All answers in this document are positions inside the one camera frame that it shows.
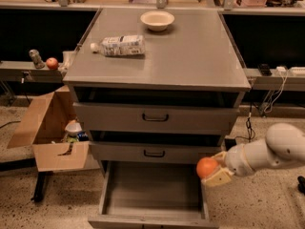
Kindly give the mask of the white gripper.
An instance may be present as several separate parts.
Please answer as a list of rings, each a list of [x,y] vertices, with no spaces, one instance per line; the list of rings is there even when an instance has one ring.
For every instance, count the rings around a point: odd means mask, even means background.
[[[235,174],[238,177],[247,177],[254,174],[253,168],[249,165],[245,155],[244,144],[233,146],[227,153],[219,152],[213,158],[220,164],[226,164],[227,168],[217,168],[212,174],[201,179],[206,187],[224,185],[232,181]]]

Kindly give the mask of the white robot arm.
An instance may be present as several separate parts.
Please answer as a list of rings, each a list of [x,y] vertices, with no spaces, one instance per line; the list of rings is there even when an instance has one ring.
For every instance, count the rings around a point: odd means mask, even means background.
[[[277,123],[264,138],[201,158],[196,172],[203,185],[214,187],[231,182],[233,176],[247,177],[262,169],[290,169],[304,164],[304,132],[293,125]]]

